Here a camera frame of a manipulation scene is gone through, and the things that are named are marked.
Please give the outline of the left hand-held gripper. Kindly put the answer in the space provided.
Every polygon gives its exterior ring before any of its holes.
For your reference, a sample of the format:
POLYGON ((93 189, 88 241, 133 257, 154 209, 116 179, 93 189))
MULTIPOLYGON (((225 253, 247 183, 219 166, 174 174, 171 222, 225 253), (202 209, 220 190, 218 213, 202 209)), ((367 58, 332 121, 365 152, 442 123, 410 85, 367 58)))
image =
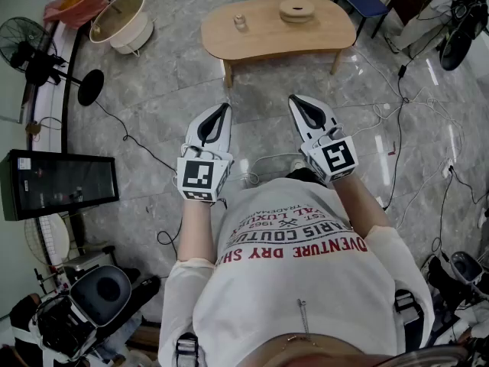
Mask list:
POLYGON ((177 159, 176 187, 183 199, 218 200, 234 162, 228 153, 231 124, 232 108, 227 102, 207 108, 189 124, 177 159))

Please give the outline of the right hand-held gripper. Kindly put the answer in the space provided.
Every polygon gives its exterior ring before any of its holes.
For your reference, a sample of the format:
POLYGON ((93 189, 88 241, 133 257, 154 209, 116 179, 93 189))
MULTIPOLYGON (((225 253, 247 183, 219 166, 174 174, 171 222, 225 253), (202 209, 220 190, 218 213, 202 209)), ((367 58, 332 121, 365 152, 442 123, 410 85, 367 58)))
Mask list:
POLYGON ((304 141, 300 151, 306 162, 327 184, 349 176, 358 166, 351 136, 338 125, 331 107, 311 96, 290 95, 289 108, 304 141))

